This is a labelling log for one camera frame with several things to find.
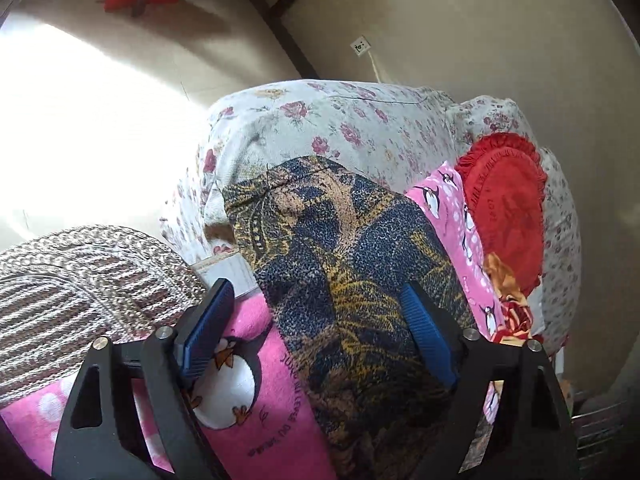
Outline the floral bed sheet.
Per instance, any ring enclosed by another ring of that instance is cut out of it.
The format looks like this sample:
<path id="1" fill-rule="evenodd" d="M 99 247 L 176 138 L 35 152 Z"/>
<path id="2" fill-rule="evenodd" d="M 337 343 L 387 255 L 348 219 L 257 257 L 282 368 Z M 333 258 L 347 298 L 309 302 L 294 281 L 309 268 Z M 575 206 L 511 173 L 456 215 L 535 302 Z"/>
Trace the floral bed sheet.
<path id="1" fill-rule="evenodd" d="M 405 192 L 485 136 L 533 141 L 511 99 L 454 102 L 445 92 L 398 84 L 299 79 L 231 93 L 208 111 L 208 128 L 160 218 L 187 263 L 231 252 L 221 191 L 289 159 L 318 155 Z"/>

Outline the dark blue gold patterned garment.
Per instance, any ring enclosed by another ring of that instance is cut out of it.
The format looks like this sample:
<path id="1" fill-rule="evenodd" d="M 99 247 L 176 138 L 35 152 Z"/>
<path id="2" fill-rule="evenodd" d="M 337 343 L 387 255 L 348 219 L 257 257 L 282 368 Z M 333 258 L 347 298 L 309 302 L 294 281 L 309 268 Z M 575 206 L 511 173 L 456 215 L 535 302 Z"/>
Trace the dark blue gold patterned garment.
<path id="1" fill-rule="evenodd" d="M 236 244 L 302 380 L 342 479 L 407 479 L 450 405 L 399 295 L 419 283 L 475 321 L 434 226 L 410 198 L 337 162 L 299 157 L 224 189 Z"/>

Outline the wall socket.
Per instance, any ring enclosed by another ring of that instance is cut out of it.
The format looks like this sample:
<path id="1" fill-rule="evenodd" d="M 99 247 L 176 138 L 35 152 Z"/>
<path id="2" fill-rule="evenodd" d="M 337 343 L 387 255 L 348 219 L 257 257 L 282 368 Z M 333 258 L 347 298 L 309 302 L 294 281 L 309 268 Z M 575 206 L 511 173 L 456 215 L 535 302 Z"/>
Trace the wall socket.
<path id="1" fill-rule="evenodd" d="M 367 52 L 370 51 L 371 45 L 366 37 L 359 36 L 356 40 L 354 40 L 350 46 L 352 50 L 356 53 L 357 56 L 363 56 Z"/>

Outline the pink penguin blanket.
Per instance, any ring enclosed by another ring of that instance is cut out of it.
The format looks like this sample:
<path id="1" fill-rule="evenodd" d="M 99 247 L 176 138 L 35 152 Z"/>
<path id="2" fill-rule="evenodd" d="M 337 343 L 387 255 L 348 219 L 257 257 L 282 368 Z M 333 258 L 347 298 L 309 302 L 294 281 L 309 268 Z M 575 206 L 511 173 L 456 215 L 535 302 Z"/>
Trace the pink penguin blanket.
<path id="1" fill-rule="evenodd" d="M 459 174 L 442 165 L 404 196 L 434 226 L 473 315 L 471 327 L 492 336 L 501 315 L 480 270 L 482 248 Z M 261 289 L 235 305 L 190 401 L 232 478 L 340 478 Z"/>

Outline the red and gold blanket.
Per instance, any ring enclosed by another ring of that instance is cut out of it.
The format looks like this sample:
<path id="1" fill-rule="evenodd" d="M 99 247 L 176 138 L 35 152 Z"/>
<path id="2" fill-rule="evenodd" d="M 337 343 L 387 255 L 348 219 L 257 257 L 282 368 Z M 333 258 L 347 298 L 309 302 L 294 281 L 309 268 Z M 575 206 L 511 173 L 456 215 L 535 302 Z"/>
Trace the red and gold blanket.
<path id="1" fill-rule="evenodd" d="M 499 299 L 500 312 L 503 316 L 494 341 L 499 344 L 521 347 L 532 338 L 534 325 L 533 313 L 527 298 L 521 291 L 513 270 L 494 252 L 485 256 L 483 269 Z"/>

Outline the red heart pillow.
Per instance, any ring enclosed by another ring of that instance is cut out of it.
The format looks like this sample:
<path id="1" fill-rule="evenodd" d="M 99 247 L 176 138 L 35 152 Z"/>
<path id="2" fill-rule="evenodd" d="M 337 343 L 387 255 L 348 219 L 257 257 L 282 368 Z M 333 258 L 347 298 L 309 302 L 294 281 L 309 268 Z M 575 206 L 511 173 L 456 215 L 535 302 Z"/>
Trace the red heart pillow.
<path id="1" fill-rule="evenodd" d="M 515 133 L 493 133 L 458 159 L 456 171 L 484 253 L 496 254 L 522 292 L 532 292 L 542 274 L 547 182 L 536 146 Z"/>

